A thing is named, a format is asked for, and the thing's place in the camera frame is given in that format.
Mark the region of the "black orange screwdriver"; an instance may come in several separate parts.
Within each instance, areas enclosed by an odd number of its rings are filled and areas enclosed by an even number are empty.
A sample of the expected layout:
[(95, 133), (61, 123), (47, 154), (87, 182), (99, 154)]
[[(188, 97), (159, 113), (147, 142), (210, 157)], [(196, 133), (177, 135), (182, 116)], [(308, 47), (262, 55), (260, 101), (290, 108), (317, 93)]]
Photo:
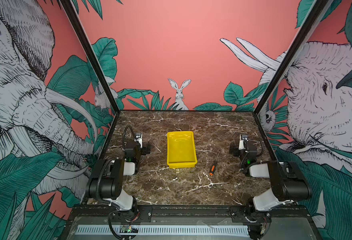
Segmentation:
[(219, 159), (219, 156), (220, 156), (220, 153), (221, 151), (218, 152), (217, 156), (216, 156), (216, 159), (214, 160), (211, 168), (210, 168), (210, 171), (209, 171), (209, 175), (210, 177), (212, 177), (216, 171), (216, 168), (217, 168), (217, 164), (218, 164), (218, 159)]

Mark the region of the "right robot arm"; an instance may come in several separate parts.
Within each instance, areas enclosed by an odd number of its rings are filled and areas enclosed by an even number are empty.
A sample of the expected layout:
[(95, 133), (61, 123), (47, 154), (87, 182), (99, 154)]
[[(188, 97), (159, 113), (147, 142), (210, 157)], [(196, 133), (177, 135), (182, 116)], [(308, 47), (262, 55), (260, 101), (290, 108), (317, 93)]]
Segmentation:
[(240, 171), (247, 177), (269, 179), (271, 187), (251, 197), (244, 206), (245, 221), (260, 223), (268, 213), (281, 205), (308, 200), (312, 190), (304, 174), (294, 162), (257, 161), (257, 147), (247, 138), (231, 143), (229, 153), (240, 158)]

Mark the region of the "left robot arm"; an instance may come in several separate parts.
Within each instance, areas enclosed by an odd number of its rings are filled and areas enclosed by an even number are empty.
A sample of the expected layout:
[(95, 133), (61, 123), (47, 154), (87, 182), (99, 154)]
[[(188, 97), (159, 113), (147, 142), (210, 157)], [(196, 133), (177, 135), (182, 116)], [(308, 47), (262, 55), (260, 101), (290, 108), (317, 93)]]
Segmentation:
[(114, 207), (127, 222), (136, 221), (140, 216), (137, 200), (123, 190), (123, 180), (138, 174), (140, 158), (150, 152), (150, 143), (129, 141), (123, 158), (98, 161), (87, 183), (86, 197)]

